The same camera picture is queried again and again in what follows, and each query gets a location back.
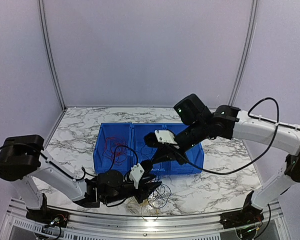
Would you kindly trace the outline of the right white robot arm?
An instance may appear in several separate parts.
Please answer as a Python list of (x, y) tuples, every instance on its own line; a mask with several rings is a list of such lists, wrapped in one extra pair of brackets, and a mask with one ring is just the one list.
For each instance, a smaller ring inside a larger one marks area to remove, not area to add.
[(246, 197), (243, 209), (237, 214), (242, 224), (250, 223), (272, 200), (300, 184), (300, 125), (252, 115), (229, 105), (211, 112), (193, 93), (173, 108), (187, 128), (177, 135), (169, 130), (155, 130), (144, 137), (147, 146), (158, 148), (159, 155), (154, 158), (157, 162), (171, 157), (184, 164), (188, 161), (186, 151), (205, 139), (217, 137), (250, 140), (288, 153), (277, 173)]

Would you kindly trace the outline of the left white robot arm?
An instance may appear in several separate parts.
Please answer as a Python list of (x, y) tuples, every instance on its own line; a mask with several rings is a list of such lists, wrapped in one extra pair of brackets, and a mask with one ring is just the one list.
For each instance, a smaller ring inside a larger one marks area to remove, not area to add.
[(41, 222), (49, 222), (53, 212), (34, 178), (62, 192), (83, 208), (116, 207), (128, 198), (142, 203), (161, 185), (156, 176), (145, 172), (138, 163), (127, 173), (109, 169), (94, 177), (76, 177), (44, 149), (44, 139), (37, 134), (8, 137), (0, 146), (0, 178), (18, 190), (28, 210)]

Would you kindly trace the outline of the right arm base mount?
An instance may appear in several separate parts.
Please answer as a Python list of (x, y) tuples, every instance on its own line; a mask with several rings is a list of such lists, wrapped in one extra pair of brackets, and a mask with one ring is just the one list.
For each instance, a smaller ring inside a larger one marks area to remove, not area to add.
[(220, 215), (219, 223), (223, 225), (224, 229), (254, 224), (264, 220), (262, 210), (252, 206), (253, 193), (254, 191), (251, 191), (246, 196), (242, 209), (228, 211)]

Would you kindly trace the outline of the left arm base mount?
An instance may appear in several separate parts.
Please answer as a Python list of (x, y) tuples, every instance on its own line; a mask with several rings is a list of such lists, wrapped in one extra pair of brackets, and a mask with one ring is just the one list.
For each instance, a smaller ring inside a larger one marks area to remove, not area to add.
[(45, 194), (43, 194), (43, 201), (39, 209), (30, 209), (28, 207), (26, 209), (26, 218), (43, 223), (45, 225), (44, 228), (54, 226), (65, 228), (68, 224), (69, 212), (48, 207)]

